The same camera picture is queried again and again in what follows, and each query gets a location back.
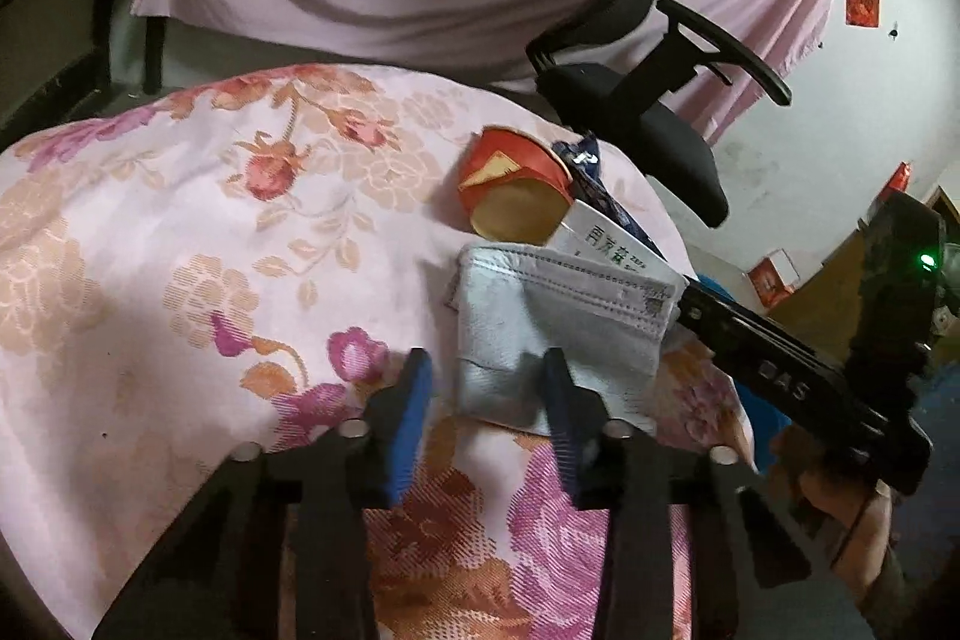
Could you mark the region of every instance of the red paper cup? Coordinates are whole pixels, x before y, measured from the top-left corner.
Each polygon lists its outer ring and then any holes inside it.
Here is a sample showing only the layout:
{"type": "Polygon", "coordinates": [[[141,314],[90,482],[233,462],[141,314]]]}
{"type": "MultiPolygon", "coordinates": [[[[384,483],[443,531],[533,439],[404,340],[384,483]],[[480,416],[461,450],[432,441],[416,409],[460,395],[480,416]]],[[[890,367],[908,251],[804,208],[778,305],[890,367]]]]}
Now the red paper cup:
{"type": "Polygon", "coordinates": [[[544,244],[573,204],[570,182],[566,165],[539,140],[488,125],[461,167],[458,191],[484,239],[544,244]]]}

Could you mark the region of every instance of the chair seat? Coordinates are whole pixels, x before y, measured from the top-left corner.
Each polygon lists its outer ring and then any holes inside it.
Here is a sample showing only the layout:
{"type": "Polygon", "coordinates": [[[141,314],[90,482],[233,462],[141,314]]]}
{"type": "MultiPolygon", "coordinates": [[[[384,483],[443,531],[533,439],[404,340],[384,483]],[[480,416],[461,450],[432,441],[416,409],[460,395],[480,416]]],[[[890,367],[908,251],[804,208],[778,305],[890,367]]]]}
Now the chair seat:
{"type": "Polygon", "coordinates": [[[683,119],[656,102],[633,121],[610,96],[622,74],[599,63],[564,64],[536,78],[536,90],[574,131],[593,131],[617,145],[645,175],[655,177],[700,220],[717,228],[730,213],[710,146],[683,119]]]}

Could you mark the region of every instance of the metal screw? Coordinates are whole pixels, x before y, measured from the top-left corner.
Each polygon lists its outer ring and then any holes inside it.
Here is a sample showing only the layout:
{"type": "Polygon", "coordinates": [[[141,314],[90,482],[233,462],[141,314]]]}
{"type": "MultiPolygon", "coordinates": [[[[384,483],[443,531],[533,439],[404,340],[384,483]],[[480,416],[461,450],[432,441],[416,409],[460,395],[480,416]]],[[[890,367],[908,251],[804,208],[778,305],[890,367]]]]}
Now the metal screw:
{"type": "Polygon", "coordinates": [[[337,427],[337,432],[340,437],[345,439],[359,439],[360,437],[366,437],[370,432],[370,424],[363,418],[347,418],[337,427]]]}
{"type": "Polygon", "coordinates": [[[740,461],[740,456],[737,456],[736,451],[727,445],[717,445],[715,448],[710,448],[710,460],[715,464],[730,466],[740,461]]]}
{"type": "Polygon", "coordinates": [[[261,453],[263,453],[263,448],[256,442],[241,442],[230,451],[230,458],[234,461],[253,461],[261,453]]]}
{"type": "Polygon", "coordinates": [[[776,377],[776,365],[774,362],[762,362],[760,369],[757,371],[760,372],[760,377],[765,380],[773,380],[776,377]]]}
{"type": "Polygon", "coordinates": [[[634,427],[620,418],[611,418],[603,424],[604,437],[609,439],[630,439],[634,435],[634,427]]]}

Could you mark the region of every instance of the black chair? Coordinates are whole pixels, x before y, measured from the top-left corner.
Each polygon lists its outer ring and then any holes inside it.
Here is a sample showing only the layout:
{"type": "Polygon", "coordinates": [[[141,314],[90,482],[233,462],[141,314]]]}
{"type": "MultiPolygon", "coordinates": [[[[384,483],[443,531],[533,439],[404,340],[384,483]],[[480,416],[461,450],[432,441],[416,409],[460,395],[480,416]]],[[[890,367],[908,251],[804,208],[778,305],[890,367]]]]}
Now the black chair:
{"type": "Polygon", "coordinates": [[[527,46],[536,70],[536,90],[550,102],[560,122],[575,131],[593,131],[624,151],[645,175],[655,177],[685,202],[707,226],[717,228],[730,208],[717,176],[713,153],[703,137],[659,102],[680,90],[706,66],[727,85],[717,68],[744,68],[781,106],[790,89],[757,54],[723,28],[677,1],[656,8],[669,20],[664,39],[629,74],[597,63],[558,66],[553,55],[570,47],[609,44],[635,30],[654,0],[588,0],[566,20],[551,26],[527,46]],[[680,33],[683,25],[716,52],[704,52],[680,33]]]}

